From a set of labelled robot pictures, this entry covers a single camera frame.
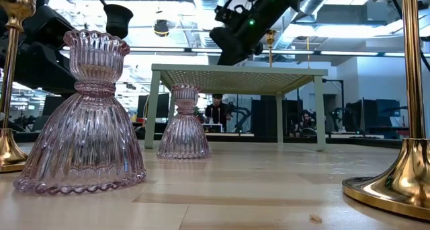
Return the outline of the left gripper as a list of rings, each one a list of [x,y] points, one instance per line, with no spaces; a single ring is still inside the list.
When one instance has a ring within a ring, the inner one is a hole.
[[[15,63],[14,81],[26,87],[36,89],[42,87],[42,79],[39,74],[40,62],[38,49],[42,44],[33,42],[23,43],[18,47]],[[74,93],[76,79],[71,74],[69,58],[59,50],[49,46],[42,46],[44,71],[48,76],[49,86],[62,92]]]

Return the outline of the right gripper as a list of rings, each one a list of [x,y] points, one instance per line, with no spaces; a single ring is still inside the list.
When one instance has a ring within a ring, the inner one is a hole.
[[[236,32],[225,27],[212,29],[210,37],[222,51],[217,65],[235,65],[252,54],[261,54],[264,47],[260,39],[264,34],[265,24],[255,20],[242,23]]]

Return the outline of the gold metal candlestick holder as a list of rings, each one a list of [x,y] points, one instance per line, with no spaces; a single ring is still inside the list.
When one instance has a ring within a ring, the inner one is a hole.
[[[18,147],[13,137],[13,131],[9,128],[9,109],[13,91],[19,33],[24,30],[23,21],[34,15],[36,1],[0,0],[0,7],[5,10],[8,17],[6,28],[9,32],[0,97],[0,112],[4,114],[3,124],[0,128],[0,174],[21,171],[28,158],[28,154]]]
[[[364,204],[430,221],[430,139],[425,138],[417,0],[402,0],[408,139],[396,161],[376,177],[347,178],[343,193]]]
[[[273,65],[272,50],[273,50],[273,43],[275,42],[275,34],[276,34],[275,30],[268,30],[266,33],[266,43],[267,43],[268,49],[269,49],[269,66],[270,67],[272,67],[272,65]]]

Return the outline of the pink ribbed glass candle holder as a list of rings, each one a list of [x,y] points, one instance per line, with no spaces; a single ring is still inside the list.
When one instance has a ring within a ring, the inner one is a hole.
[[[89,30],[68,31],[63,40],[76,92],[44,125],[14,188],[67,195],[141,183],[142,152],[128,113],[115,98],[129,45]]]
[[[202,123],[195,115],[200,88],[179,83],[171,87],[177,114],[169,120],[157,156],[163,159],[204,159],[210,147]]]

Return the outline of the green perforated metal shelf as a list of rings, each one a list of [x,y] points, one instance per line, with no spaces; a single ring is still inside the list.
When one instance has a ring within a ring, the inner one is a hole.
[[[144,147],[154,147],[155,120],[160,84],[171,89],[176,83],[201,87],[203,93],[274,95],[276,97],[277,142],[284,143],[282,100],[285,95],[310,82],[314,83],[317,151],[326,147],[323,77],[326,69],[248,67],[220,65],[151,65],[152,79],[148,97],[148,115]]]

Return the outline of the black computer monitor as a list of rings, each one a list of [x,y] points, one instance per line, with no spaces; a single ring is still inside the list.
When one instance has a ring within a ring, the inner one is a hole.
[[[160,93],[157,100],[157,118],[168,118],[169,117],[169,93]],[[144,118],[144,110],[146,106],[149,105],[148,95],[140,95],[138,97],[138,108],[137,108],[137,118]]]
[[[46,96],[42,116],[50,116],[64,101],[61,96]]]

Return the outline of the white ceiling light strip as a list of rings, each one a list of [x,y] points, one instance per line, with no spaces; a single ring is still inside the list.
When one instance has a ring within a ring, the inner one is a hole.
[[[131,52],[167,52],[167,53],[213,53],[220,54],[219,48],[167,48],[167,47],[132,47]]]
[[[262,52],[262,54],[281,54],[281,55],[285,55],[285,54],[293,54],[293,55],[297,55],[297,54],[314,54],[316,51],[314,50],[264,50]]]

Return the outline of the person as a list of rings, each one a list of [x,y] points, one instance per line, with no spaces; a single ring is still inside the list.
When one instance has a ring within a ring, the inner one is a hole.
[[[221,124],[224,132],[227,131],[227,122],[232,118],[231,114],[226,112],[228,104],[222,101],[221,93],[212,94],[212,103],[205,108],[205,121],[212,121],[214,124]]]
[[[315,137],[316,132],[316,113],[303,110],[301,120],[298,125],[298,132],[301,137]]]

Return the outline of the black cabinet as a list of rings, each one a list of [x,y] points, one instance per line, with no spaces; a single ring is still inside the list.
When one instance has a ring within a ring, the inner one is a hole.
[[[296,132],[302,111],[302,100],[282,100],[282,126],[285,137]],[[251,132],[256,137],[277,136],[277,104],[274,95],[262,95],[260,100],[252,100]]]

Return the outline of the black hanging ceiling dome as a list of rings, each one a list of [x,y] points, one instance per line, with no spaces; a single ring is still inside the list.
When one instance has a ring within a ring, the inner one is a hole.
[[[169,35],[167,20],[157,20],[153,31],[158,37],[167,37]]]

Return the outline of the white box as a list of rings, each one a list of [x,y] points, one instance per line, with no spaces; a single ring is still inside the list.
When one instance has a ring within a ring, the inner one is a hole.
[[[224,127],[222,124],[203,124],[206,133],[223,133]]]

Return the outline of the dark desk with monitors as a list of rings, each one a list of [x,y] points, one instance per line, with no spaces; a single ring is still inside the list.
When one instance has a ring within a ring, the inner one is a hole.
[[[345,107],[344,126],[348,131],[371,132],[375,128],[393,127],[393,122],[401,118],[400,102],[398,100],[361,99],[347,103]]]

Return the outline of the black metal rig frame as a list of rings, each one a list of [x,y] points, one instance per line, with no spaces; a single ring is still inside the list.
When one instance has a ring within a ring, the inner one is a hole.
[[[33,143],[38,138],[38,132],[15,132],[14,139],[16,143]],[[228,135],[227,133],[207,134],[207,139],[210,142],[240,142],[240,143],[276,143],[277,137],[256,137]],[[284,143],[317,143],[316,138],[296,138],[284,137]],[[327,144],[346,144],[346,145],[361,145],[369,147],[383,147],[391,149],[400,149],[402,142],[392,139],[369,139],[369,138],[327,138]]]

